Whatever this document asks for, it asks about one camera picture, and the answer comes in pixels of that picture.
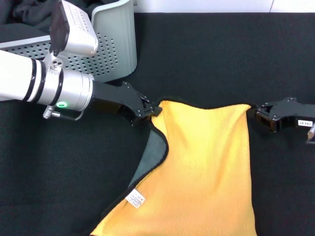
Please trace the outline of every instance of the green indicator light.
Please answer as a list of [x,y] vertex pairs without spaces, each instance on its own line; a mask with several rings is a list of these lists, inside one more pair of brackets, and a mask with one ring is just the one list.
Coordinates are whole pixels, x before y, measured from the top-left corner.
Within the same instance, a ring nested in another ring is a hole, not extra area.
[[68,104],[66,102],[59,102],[56,104],[56,106],[59,108],[65,108],[68,106]]

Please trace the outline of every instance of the cloth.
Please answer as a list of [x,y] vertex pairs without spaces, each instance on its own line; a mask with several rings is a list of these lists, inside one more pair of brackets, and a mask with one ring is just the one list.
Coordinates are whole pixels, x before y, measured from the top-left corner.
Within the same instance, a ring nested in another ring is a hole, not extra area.
[[[138,66],[124,80],[150,101],[204,109],[314,103],[314,28],[314,14],[135,14]],[[88,236],[128,189],[151,129],[93,111],[44,120],[44,109],[0,103],[0,235]],[[307,130],[274,134],[250,118],[248,129],[257,235],[315,235]]]
[[246,110],[204,110],[162,101],[153,124],[169,145],[166,159],[136,189],[145,202],[121,201],[94,236],[255,236]]
[[[51,13],[58,0],[0,0],[0,25],[6,23],[22,23],[33,26],[49,34]],[[116,2],[118,0],[67,0],[86,11],[91,17],[95,7]]]

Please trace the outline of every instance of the white label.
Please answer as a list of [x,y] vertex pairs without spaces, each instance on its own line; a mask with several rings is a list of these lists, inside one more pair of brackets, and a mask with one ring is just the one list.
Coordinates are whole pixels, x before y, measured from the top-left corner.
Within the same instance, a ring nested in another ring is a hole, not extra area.
[[312,127],[313,126],[313,121],[307,121],[307,120],[298,120],[298,125],[299,126],[306,126],[306,127]]
[[133,189],[126,197],[126,200],[130,202],[135,208],[139,208],[146,199],[137,190]]

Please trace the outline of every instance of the white wall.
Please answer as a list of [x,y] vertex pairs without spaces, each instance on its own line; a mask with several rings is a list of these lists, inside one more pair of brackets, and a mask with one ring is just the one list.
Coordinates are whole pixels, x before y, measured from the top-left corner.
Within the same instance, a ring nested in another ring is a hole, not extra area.
[[135,12],[315,12],[315,0],[137,0]]

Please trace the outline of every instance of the yellow towel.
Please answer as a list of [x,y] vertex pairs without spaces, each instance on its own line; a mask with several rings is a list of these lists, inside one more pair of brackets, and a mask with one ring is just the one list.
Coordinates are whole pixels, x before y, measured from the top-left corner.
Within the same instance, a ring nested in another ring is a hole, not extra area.
[[169,144],[165,161],[121,201],[94,236],[255,236],[246,110],[204,110],[163,101],[153,118]]

